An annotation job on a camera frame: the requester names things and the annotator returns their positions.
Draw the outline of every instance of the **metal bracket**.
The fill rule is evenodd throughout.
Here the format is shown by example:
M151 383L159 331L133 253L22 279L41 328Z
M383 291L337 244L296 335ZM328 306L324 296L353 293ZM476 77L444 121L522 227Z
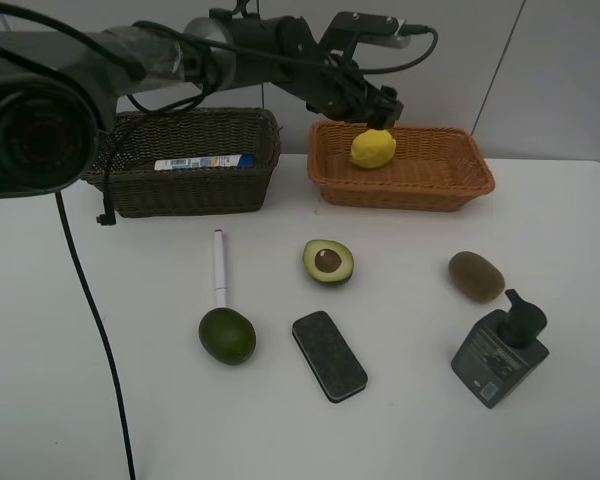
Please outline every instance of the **metal bracket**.
M400 18L340 12L322 36L320 47L328 53L334 50L343 52L342 60L345 63L352 60L358 43L406 48L411 37L401 34L404 24L405 20Z

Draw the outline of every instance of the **black cable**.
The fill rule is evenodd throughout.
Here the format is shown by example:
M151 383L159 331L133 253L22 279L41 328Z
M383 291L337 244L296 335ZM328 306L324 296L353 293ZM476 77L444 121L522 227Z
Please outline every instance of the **black cable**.
M96 326L98 327L98 333L100 333L100 339L102 340L102 346L104 347L104 351L107 354L107 361L109 362L109 369L111 370L111 378L113 379L113 387L116 391L116 401L118 403L118 413L120 414L120 423L122 425L122 436L124 438L124 449L127 454L127 466L129 468L129 479L136 480L136 471L133 465L133 453L131 451L131 438L129 437L129 427L127 425L127 415L124 409L124 400L122 399L122 387L120 386L120 378L118 377L118 369L116 368L116 362L113 359L113 351L111 350L111 344L109 343L109 338L107 337L107 331L104 328L104 324L102 323L102 318L100 317L100 312L98 312L98 307L96 306L96 302L93 299L93 295L91 294L91 289L89 288L89 284L87 283L87 277L84 274L84 270L82 270L82 265L80 263L80 258L78 257L78 252L76 251L75 243L73 242L73 235L71 234L71 228L69 227L69 220L67 219L67 212L64 208L64 201L62 199L62 193L56 192L56 204L58 206L58 214L60 215L60 223L62 223L62 230L64 231L64 237L67 241L67 247L69 247L69 253L71 255L71 260L73 261L73 266L76 269L76 273L78 274L78 279L80 280L80 285L82 286L82 291L84 292L84 296L87 299L87 303L89 304L89 308L91 309L91 314L93 315L93 319L96 322Z
M415 67L416 65L421 64L427 58L431 56L433 51L438 46L438 31L427 25L404 25L401 29L401 32L404 32L404 35L424 35L431 34L432 40L429 48L418 58L412 60L408 63L403 63L402 65L395 65L393 67L385 67L385 68L356 68L356 67L346 67L341 65L331 65L330 63L316 63L307 60L300 60L297 58L288 58L283 57L281 55L275 55L273 53L261 52L260 50L253 50L251 48L244 47L236 47L227 45L226 43L216 42L214 40L208 40L206 38L196 37L191 34L183 34L169 28L165 25L161 25L156 22L149 22L146 20L142 20L133 24L134 27L145 28L147 30L153 30L156 32L162 32L166 35L171 36L172 38L188 43L190 45L195 46L198 45L206 45L208 47L218 48L220 50L226 50L229 52L241 54L241 55L250 55L254 57L265 58L267 60L271 60L273 62L278 62L287 65L300 65L303 67L314 68L317 70L327 70L327 71L337 71L344 73L359 73L361 75L385 75L387 73L395 73L402 72L404 70L408 70L410 68Z
M136 107L136 110L142 112L142 113L151 113L153 112L153 110L150 110L146 107L143 107L140 102L138 102L138 100L136 100L136 97L134 97L133 95L127 95L127 98L129 99L129 101L131 102L131 105L133 105L134 107Z
M29 10L28 8L17 7L15 5L10 5L2 2L0 2L0 14L29 20L31 22L52 28L60 33L64 33L65 35L82 43L84 46L90 48L95 53L99 54L102 58L110 61L114 65L118 65L119 67L124 68L127 71L127 73L133 78L136 78L138 77L138 75L143 74L143 69L141 65L115 55L89 36L59 20L48 17L38 12L34 12L33 10Z
M247 16L247 5L249 5L250 0L239 0L236 8L231 11L232 15L237 15L238 13L242 14L243 17Z

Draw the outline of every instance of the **black pump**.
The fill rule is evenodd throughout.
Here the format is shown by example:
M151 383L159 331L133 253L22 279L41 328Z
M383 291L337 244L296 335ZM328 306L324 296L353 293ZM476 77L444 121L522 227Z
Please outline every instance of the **black pump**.
M511 309L498 327L498 336L511 348L528 348L547 326L547 317L515 290L509 289L504 294L511 301Z

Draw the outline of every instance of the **dark brown wicker basket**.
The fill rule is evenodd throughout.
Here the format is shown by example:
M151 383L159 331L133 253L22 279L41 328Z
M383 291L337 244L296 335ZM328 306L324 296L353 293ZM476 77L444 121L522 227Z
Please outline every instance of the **dark brown wicker basket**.
M83 180L100 191L114 142L142 113L118 115L116 130L103 135L98 158ZM109 191L123 217L212 215L251 212L264 202L280 155L273 114L255 108L198 109L161 116L139 126L113 160ZM251 154L252 168L155 171L156 160Z

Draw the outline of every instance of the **wicker basket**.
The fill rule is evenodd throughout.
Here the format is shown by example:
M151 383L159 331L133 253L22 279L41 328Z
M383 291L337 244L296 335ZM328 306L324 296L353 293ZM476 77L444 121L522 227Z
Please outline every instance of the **wicker basket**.
M382 168L364 170L349 161L363 125L321 122L313 126L309 176L330 203L355 207L451 212L486 195L495 181L469 134L456 128L395 127L396 155Z
M121 113L114 133L103 136L98 158L83 177L102 191L114 142L142 117ZM139 126L116 154L109 177L114 208L123 217L210 215L260 209L280 155L275 117L255 108L192 110ZM252 168L155 171L156 160L251 154Z

